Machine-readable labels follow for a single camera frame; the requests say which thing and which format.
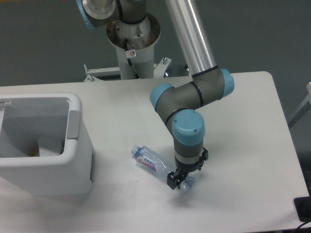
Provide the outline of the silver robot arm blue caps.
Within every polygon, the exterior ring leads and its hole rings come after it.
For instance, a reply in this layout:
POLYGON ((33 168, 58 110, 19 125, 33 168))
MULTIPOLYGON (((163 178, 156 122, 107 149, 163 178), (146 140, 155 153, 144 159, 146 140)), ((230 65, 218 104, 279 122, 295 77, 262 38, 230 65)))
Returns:
MULTIPOLYGON (((123 80, 154 78, 154 45, 160 36, 158 20, 147 12, 144 0, 79 0, 80 14, 89 28, 106 26, 114 45, 123 80)), ((193 0, 168 0, 173 22, 192 81, 179 87, 161 84, 150 101, 173 137, 176 170, 167 185, 179 188, 189 173, 200 170, 208 159, 203 146, 205 124, 197 112, 234 90, 234 79, 214 59, 197 4, 193 0)))

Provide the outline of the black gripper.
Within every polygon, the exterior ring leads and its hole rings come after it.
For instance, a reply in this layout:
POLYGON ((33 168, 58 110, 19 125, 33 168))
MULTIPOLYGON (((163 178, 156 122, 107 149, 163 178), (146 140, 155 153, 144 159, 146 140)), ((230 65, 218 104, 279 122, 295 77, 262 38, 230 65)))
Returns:
POLYGON ((208 150, 204 147, 202 151, 193 157, 181 156, 177 151, 174 152, 176 171, 167 175, 167 185, 172 189, 180 189, 181 183, 189 173, 201 170, 204 162, 208 159, 208 150))

